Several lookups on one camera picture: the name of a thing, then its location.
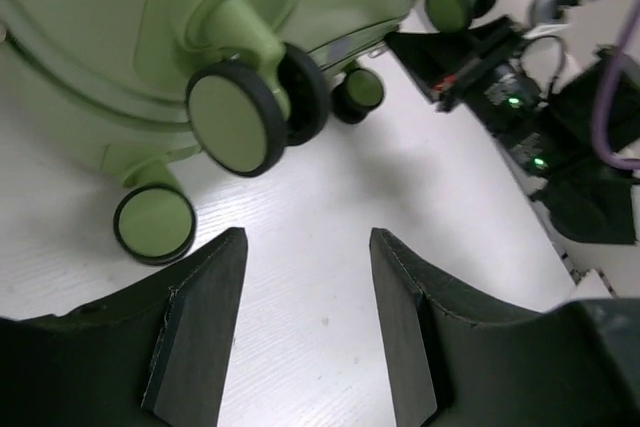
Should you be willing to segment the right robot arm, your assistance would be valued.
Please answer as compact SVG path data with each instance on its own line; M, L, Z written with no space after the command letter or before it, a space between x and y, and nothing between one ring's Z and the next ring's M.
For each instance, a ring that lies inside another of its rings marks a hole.
M559 234L586 244L636 243L639 179L604 163L591 145L596 89L612 47L599 48L596 61L556 91L564 67L541 88L522 62L534 42L507 16L462 33L392 32L385 42L438 111L466 105L521 172L544 180L530 198Z

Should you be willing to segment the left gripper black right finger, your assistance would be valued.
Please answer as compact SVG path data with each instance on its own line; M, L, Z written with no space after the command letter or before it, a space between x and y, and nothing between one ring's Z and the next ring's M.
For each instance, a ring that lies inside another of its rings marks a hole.
M537 313L486 294L376 228L370 258L400 426L635 426L639 302Z

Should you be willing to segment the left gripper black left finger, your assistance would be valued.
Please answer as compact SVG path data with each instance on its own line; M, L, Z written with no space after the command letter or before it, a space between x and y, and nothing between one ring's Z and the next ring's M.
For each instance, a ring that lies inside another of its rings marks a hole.
M5 426L214 426L241 299L247 237L63 315L1 322Z

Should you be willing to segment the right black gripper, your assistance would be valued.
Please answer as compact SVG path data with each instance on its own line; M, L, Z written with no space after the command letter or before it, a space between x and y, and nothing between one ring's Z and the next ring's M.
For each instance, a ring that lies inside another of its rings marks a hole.
M541 89L516 67L524 29L503 16L458 33L395 31L388 49L441 112L466 105L501 142L534 135Z

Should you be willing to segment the light green suitcase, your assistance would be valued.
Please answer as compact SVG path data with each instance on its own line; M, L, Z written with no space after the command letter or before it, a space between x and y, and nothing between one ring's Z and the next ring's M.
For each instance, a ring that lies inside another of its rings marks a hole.
M166 265L193 244L194 208L170 164L199 153L257 177L330 116L356 124L384 100L360 56L422 2L440 32L497 0L1 0L19 91L82 163L127 189L120 246Z

